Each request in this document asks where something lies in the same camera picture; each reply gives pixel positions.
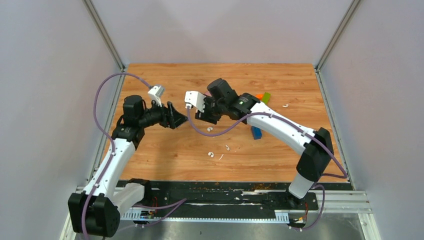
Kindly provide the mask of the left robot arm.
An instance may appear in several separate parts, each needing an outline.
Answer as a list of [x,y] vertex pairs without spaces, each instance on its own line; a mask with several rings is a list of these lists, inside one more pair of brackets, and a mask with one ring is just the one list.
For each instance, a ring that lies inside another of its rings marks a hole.
[[72,193],[68,199],[68,209],[75,233],[110,238],[117,232],[121,216],[133,205],[149,206],[153,193],[147,189],[148,181],[136,179],[115,192],[120,176],[130,158],[136,152],[145,129],[154,125],[176,129],[188,121],[188,117],[178,112],[169,101],[147,107],[140,95],[130,95],[124,99],[123,114],[119,117],[110,145],[99,169],[81,193]]

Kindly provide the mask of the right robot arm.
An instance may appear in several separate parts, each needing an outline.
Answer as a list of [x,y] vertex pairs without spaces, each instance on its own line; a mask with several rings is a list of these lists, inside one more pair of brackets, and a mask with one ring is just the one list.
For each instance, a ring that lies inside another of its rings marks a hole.
[[195,119],[217,124],[222,116],[228,116],[236,124],[244,123],[271,134],[300,156],[285,201],[292,209],[301,207],[305,195],[324,175],[334,157],[330,132],[323,127],[314,130],[298,124],[250,93],[237,94],[222,78],[211,82],[207,91],[208,95],[199,91],[185,93],[186,108],[196,108]]

